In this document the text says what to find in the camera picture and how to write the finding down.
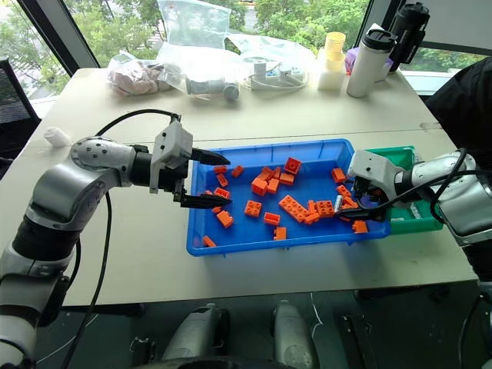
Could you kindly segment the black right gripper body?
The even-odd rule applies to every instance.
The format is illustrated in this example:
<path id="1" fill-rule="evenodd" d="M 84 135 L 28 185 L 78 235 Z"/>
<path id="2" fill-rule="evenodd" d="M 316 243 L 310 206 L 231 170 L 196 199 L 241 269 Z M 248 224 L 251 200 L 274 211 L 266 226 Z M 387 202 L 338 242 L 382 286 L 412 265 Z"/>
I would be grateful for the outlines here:
<path id="1" fill-rule="evenodd" d="M 377 186 L 368 184 L 363 190 L 363 206 L 365 209 L 378 208 L 387 202 L 387 195 Z"/>

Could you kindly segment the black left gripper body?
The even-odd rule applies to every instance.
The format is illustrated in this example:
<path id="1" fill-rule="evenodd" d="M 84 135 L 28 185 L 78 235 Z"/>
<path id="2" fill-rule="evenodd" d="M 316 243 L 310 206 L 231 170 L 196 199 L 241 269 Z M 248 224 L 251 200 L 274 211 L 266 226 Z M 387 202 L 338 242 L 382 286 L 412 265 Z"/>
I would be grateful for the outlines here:
<path id="1" fill-rule="evenodd" d="M 190 203 L 191 196 L 187 194 L 185 179 L 188 176 L 188 162 L 192 153 L 180 155 L 184 161 L 176 168 L 169 168 L 163 161 L 160 162 L 158 172 L 158 188 L 173 194 L 173 201 L 179 203 Z"/>

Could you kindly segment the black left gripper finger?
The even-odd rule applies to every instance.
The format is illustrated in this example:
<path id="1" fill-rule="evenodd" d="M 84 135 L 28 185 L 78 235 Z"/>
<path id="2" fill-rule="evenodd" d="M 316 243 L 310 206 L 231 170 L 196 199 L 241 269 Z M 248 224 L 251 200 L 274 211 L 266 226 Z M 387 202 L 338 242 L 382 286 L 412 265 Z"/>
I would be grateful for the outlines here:
<path id="1" fill-rule="evenodd" d="M 203 165 L 229 165 L 231 162 L 224 157 L 213 151 L 202 150 L 200 148 L 192 148 L 191 160 L 197 161 Z"/>
<path id="2" fill-rule="evenodd" d="M 231 203 L 231 199 L 216 194 L 201 194 L 199 196 L 185 194 L 181 199 L 182 208 L 212 209 Z"/>

